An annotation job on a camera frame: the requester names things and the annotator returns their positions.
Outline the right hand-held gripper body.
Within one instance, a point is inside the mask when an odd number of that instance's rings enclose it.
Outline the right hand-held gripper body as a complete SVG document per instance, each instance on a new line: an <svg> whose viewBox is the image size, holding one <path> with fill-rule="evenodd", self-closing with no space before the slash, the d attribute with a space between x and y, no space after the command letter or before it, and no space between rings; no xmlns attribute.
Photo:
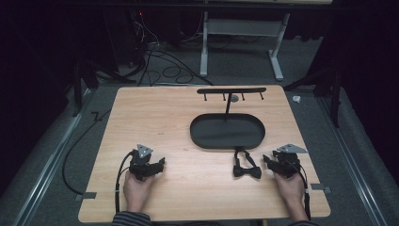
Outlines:
<svg viewBox="0 0 399 226"><path fill-rule="evenodd" d="M300 160L298 158L299 153L308 153L308 150L296 146L295 144L286 144L276 149L280 152L279 157L273 157L277 160L276 168L274 172L283 175L287 178L293 176L295 173L299 173L301 169Z"/></svg>

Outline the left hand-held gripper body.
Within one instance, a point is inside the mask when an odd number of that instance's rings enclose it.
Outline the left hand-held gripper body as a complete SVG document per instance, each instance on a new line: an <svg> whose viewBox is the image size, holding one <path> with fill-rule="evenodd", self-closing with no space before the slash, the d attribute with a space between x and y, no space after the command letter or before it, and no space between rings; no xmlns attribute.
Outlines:
<svg viewBox="0 0 399 226"><path fill-rule="evenodd" d="M129 171L133 173L137 180L143 182L147 177L153 176L153 168L159 166L158 163L150 164L153 149L142 144L138 144L132 151Z"/></svg>

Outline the black bow tie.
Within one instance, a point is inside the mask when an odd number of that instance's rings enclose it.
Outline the black bow tie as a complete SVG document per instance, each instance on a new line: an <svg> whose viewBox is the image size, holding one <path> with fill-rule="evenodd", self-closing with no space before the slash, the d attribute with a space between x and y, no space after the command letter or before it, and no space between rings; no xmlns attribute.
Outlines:
<svg viewBox="0 0 399 226"><path fill-rule="evenodd" d="M251 164L251 168L245 169L240 165L240 159L238 158L239 153L243 153L245 155L246 160ZM255 179L260 179L262 177L261 168L255 164L249 152L247 152L246 150L235 150L234 163L235 165L233 166L232 172L235 177L241 177L243 175L250 175Z"/></svg>

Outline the black hook stand with tray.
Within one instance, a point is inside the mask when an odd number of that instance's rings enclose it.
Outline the black hook stand with tray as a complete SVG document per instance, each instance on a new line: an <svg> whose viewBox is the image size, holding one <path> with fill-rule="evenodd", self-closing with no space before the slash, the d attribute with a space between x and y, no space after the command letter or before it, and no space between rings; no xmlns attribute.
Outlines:
<svg viewBox="0 0 399 226"><path fill-rule="evenodd" d="M227 103L224 113L201 114L191 121L192 141L203 149L246 150L258 147L266 134L263 123L250 114L231 113L230 108L235 94L245 99L247 93L259 93L263 100L265 91L266 88L198 89L197 94L202 94L204 100L208 94L222 94Z"/></svg>

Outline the person's right hand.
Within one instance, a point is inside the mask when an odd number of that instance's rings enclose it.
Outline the person's right hand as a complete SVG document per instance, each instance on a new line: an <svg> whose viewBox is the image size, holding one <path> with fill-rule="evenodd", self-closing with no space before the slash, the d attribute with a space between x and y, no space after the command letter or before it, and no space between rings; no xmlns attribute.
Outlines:
<svg viewBox="0 0 399 226"><path fill-rule="evenodd" d="M304 183L301 176L296 173L286 178L278 173L274 174L279 188L279 194L288 206L298 206L303 203Z"/></svg>

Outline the person's left hand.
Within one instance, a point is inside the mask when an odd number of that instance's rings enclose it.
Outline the person's left hand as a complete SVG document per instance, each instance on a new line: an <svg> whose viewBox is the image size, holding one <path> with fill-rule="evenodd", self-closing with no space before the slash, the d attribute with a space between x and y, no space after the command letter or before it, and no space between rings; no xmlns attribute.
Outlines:
<svg viewBox="0 0 399 226"><path fill-rule="evenodd" d="M139 181L136 176L127 171L123 185L123 194L127 203L126 209L129 212L141 212L150 195L152 183L155 177L151 176L145 181Z"/></svg>

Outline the grey tape piece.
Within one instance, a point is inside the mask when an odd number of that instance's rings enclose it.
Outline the grey tape piece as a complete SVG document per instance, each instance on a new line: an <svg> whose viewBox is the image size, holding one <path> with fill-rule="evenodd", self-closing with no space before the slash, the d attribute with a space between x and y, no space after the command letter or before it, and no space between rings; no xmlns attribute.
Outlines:
<svg viewBox="0 0 399 226"><path fill-rule="evenodd" d="M330 194L332 192L331 188L329 186L324 186L323 184L311 184L311 189L312 190L321 190L325 194Z"/></svg>
<svg viewBox="0 0 399 226"><path fill-rule="evenodd" d="M77 194L75 196L75 201L80 202L82 200L95 200L97 192L85 192L83 194Z"/></svg>

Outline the black tripod stand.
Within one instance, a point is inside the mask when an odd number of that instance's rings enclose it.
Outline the black tripod stand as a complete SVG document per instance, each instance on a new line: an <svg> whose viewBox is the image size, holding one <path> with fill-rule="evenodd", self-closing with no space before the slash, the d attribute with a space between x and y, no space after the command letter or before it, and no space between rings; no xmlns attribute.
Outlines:
<svg viewBox="0 0 399 226"><path fill-rule="evenodd" d="M338 112L340 106L341 77L338 71L333 68L325 68L284 86L283 89L291 91L307 85L314 85L313 94L315 97L330 97L329 116L334 126L339 128Z"/></svg>
<svg viewBox="0 0 399 226"><path fill-rule="evenodd" d="M82 84L85 84L89 90L96 90L99 87L98 73L104 73L106 76L122 83L134 84L135 82L135 80L128 79L116 72L111 72L93 61L79 59L73 67L74 112L72 115L74 117L83 110L84 94Z"/></svg>

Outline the aluminium floor rail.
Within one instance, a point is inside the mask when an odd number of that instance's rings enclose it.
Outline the aluminium floor rail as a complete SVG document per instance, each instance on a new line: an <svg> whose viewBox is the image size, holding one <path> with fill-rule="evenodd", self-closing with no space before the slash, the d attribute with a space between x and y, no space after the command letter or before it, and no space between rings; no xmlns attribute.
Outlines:
<svg viewBox="0 0 399 226"><path fill-rule="evenodd" d="M351 154L350 149L344 140L342 132L338 127L335 126L333 120L330 117L327 101L324 98L317 98L316 102L322 110L324 117L326 118L327 123L331 128L335 139L338 142L339 150L341 156L343 157L343 162L346 170L354 184L355 189L358 192L364 208L366 209L369 219L372 221L374 226L388 226L388 222L386 221L386 218L384 217L380 207L376 202L375 195L373 194L372 189L369 187L366 180L364 179L364 176L360 171L356 159Z"/></svg>
<svg viewBox="0 0 399 226"><path fill-rule="evenodd" d="M34 217L82 119L82 114L75 110L72 93L67 97L70 99L67 107L44 133L17 174L17 185L12 188L12 194L19 205L11 226L27 226Z"/></svg>

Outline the white metal desk frame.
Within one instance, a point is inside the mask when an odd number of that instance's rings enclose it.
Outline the white metal desk frame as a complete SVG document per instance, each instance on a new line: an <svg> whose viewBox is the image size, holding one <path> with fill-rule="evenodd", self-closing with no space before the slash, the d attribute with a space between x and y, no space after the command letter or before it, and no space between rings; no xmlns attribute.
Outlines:
<svg viewBox="0 0 399 226"><path fill-rule="evenodd" d="M239 19L209 18L208 12L202 13L202 47L200 55L199 75L206 77L208 74L208 36L231 35L251 37L273 37L276 39L275 47L267 51L275 79L283 80L279 65L278 53L288 26L290 14L286 13L276 21L253 21Z"/></svg>

